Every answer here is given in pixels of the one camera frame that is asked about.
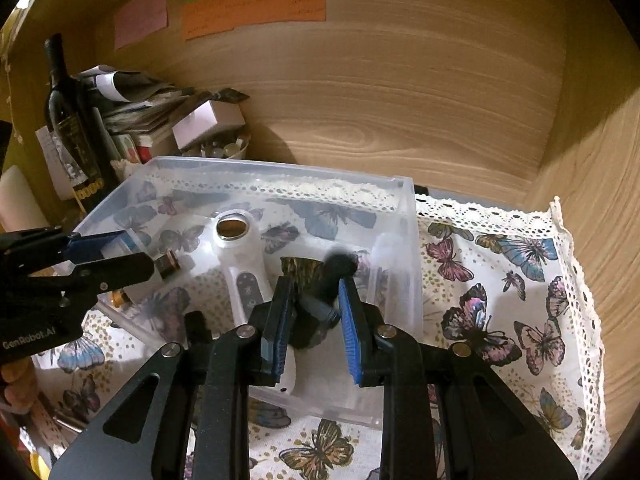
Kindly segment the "person's left hand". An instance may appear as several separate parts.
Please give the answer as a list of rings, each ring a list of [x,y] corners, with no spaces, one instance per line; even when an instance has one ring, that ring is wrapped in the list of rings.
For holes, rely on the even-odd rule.
[[[27,358],[1,367],[1,405],[15,414],[26,414],[38,398],[39,387],[34,361]]]

